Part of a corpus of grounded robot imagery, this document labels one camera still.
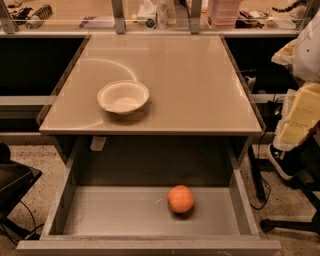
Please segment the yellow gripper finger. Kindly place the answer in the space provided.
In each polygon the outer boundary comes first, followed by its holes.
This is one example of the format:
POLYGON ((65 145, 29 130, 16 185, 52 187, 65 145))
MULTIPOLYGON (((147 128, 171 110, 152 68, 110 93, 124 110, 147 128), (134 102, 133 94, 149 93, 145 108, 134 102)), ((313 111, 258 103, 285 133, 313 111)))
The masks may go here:
POLYGON ((283 102, 273 146, 291 151, 301 145, 320 121, 320 84, 305 82, 297 91, 289 89, 283 102))

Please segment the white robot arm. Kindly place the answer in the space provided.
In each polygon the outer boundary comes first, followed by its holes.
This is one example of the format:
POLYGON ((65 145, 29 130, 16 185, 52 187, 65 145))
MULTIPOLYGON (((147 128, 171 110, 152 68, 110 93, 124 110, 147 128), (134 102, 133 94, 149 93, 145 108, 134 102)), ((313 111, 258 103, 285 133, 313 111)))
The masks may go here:
POLYGON ((273 141, 276 149, 291 151, 306 140, 320 121, 320 10, 271 61, 292 66, 293 75, 304 81, 297 91, 287 92, 273 141))

